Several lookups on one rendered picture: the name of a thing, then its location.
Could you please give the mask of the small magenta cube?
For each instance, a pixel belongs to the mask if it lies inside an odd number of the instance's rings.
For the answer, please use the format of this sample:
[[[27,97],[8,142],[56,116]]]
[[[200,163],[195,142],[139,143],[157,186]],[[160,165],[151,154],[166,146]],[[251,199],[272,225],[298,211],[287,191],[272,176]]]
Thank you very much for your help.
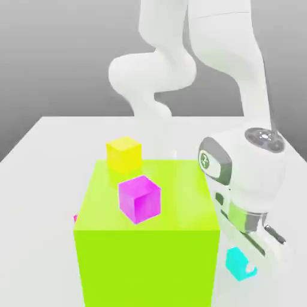
[[[120,210],[139,224],[161,213],[161,188],[145,175],[118,184]]]

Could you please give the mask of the large lime green box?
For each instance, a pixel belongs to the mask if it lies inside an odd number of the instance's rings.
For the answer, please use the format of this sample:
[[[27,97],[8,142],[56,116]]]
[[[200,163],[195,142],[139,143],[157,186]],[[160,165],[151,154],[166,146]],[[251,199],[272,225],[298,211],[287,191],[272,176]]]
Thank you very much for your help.
[[[119,209],[123,177],[96,162],[74,225],[85,307],[210,307],[220,229],[194,159],[146,159],[161,213],[135,224]]]

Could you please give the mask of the small yellow cube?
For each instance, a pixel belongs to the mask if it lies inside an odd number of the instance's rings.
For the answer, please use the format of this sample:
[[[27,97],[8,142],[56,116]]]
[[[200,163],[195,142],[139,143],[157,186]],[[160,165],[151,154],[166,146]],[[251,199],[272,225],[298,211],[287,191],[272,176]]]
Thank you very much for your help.
[[[106,151],[108,166],[118,173],[128,173],[142,166],[142,145],[130,137],[107,142]]]

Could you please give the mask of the small cyan cube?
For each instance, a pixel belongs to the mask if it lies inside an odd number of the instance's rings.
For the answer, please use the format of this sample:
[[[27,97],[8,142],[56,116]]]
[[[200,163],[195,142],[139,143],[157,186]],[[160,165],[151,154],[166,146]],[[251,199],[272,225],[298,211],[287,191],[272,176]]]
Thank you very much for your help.
[[[249,260],[245,254],[238,248],[230,248],[226,254],[225,266],[237,281],[243,281],[257,274],[247,274],[246,265]]]

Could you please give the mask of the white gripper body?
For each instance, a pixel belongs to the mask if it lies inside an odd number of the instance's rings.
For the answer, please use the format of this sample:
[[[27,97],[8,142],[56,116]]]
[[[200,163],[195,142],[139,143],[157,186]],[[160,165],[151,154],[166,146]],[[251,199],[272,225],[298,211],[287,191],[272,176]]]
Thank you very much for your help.
[[[258,267],[287,267],[290,264],[290,246],[269,224],[258,224],[257,230],[240,232],[222,209],[216,210],[219,226],[227,238],[239,247],[248,260]]]

